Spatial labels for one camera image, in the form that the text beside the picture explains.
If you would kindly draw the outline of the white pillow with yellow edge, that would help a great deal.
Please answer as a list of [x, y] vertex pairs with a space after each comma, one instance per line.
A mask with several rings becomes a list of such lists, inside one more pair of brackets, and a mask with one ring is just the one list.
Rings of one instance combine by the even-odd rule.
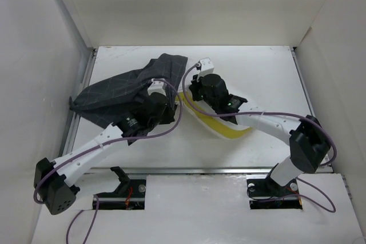
[[242, 138], [244, 135], [249, 134], [253, 130], [252, 127], [232, 124], [231, 122], [225, 121], [221, 118], [210, 117], [199, 113], [188, 103], [187, 99], [184, 96], [182, 87], [183, 85], [180, 84], [178, 87], [178, 92], [181, 96], [184, 109], [211, 133], [220, 138], [239, 139]]

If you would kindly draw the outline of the dark grey checked pillowcase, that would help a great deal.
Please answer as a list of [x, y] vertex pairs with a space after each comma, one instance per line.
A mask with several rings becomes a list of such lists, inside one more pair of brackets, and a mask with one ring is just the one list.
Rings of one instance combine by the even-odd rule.
[[[69, 108], [93, 124], [117, 126], [123, 137], [146, 136], [156, 125], [156, 104], [177, 108], [176, 94], [186, 70], [187, 57], [161, 54], [136, 70], [115, 75], [83, 89]], [[166, 96], [147, 89], [153, 80], [166, 84]]]

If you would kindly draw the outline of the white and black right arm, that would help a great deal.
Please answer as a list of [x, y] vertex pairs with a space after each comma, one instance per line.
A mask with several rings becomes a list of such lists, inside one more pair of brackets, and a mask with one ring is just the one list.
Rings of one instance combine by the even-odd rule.
[[299, 175], [314, 174], [334, 147], [317, 118], [267, 112], [250, 99], [231, 94], [217, 74], [182, 80], [185, 106], [208, 130], [227, 139], [241, 138], [255, 129], [284, 142], [288, 156], [275, 164], [264, 179], [251, 185], [258, 196], [280, 194]]

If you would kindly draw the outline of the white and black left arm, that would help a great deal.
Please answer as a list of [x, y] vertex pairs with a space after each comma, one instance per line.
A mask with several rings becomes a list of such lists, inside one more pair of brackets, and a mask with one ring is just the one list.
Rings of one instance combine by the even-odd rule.
[[33, 200], [45, 205], [49, 213], [63, 213], [78, 199], [87, 195], [113, 195], [120, 197], [130, 187], [130, 178], [119, 166], [113, 166], [101, 178], [89, 170], [112, 154], [112, 146], [124, 142], [127, 146], [135, 141], [154, 139], [172, 132], [152, 135], [159, 126], [173, 123], [178, 126], [180, 117], [175, 117], [177, 108], [182, 108], [182, 99], [175, 96], [170, 104], [161, 93], [148, 95], [136, 111], [124, 112], [91, 141], [52, 161], [43, 158], [36, 164]]

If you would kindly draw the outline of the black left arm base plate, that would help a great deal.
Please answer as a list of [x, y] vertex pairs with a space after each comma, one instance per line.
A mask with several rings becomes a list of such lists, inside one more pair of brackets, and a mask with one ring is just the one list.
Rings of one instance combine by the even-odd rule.
[[120, 167], [110, 170], [118, 177], [119, 184], [111, 192], [97, 194], [99, 210], [144, 210], [146, 178], [129, 177]]

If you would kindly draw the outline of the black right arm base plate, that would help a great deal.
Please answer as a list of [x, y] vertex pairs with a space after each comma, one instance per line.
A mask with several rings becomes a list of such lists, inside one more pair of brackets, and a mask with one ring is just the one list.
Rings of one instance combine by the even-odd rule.
[[298, 194], [299, 188], [296, 179], [292, 179], [285, 186], [271, 186], [264, 178], [247, 180], [247, 196], [251, 210], [302, 210]]

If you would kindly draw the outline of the aluminium front table rail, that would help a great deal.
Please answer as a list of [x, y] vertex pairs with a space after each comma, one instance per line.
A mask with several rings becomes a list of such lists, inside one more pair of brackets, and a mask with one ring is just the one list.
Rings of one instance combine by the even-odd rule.
[[127, 174], [208, 175], [208, 174], [268, 174], [271, 167], [122, 167]]

